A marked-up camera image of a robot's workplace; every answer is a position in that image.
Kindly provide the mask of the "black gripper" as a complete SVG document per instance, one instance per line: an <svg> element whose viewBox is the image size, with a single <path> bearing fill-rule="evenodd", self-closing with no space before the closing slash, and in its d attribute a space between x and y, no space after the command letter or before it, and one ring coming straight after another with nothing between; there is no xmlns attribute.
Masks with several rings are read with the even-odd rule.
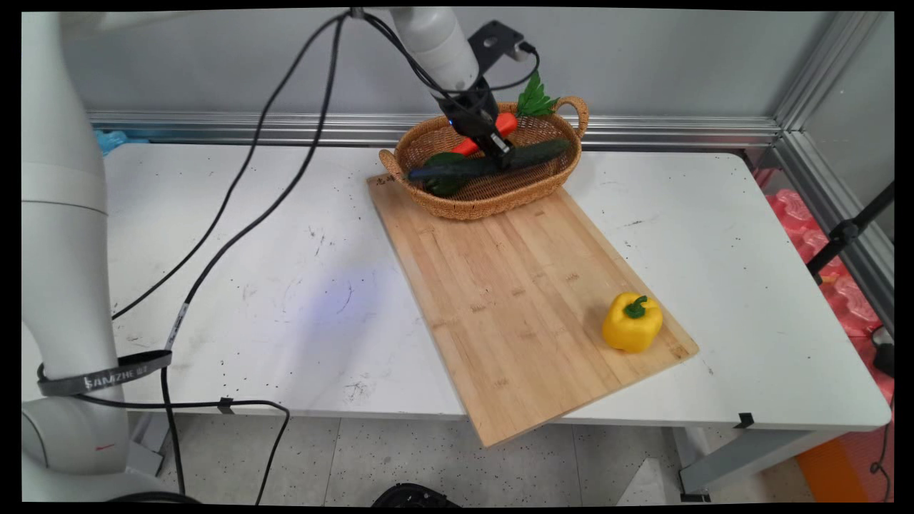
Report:
<svg viewBox="0 0 914 514"><path fill-rule="evenodd" d="M500 111L486 78L479 77L469 90L438 98L437 102L457 133L471 140L488 138L490 159L498 169L509 169L515 147L496 131Z"/></svg>

